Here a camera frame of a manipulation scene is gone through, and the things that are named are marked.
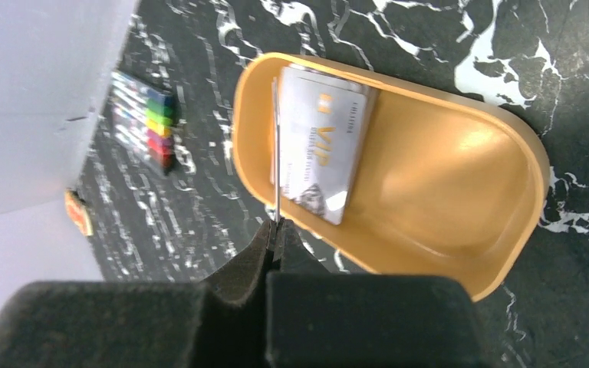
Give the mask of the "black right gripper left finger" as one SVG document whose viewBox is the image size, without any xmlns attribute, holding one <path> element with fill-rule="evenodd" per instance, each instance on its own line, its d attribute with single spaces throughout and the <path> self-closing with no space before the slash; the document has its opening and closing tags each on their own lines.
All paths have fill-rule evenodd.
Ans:
<svg viewBox="0 0 589 368">
<path fill-rule="evenodd" d="M 38 281 L 0 311 L 0 367 L 262 367 L 278 225 L 198 282 Z"/>
</svg>

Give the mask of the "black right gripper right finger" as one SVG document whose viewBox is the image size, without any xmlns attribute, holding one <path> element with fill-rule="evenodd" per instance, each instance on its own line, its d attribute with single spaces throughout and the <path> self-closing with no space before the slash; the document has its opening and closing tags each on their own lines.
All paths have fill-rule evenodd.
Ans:
<svg viewBox="0 0 589 368">
<path fill-rule="evenodd" d="M 266 274 L 269 367 L 490 367 L 471 297 L 435 275 L 334 274 L 272 222 Z"/>
</svg>

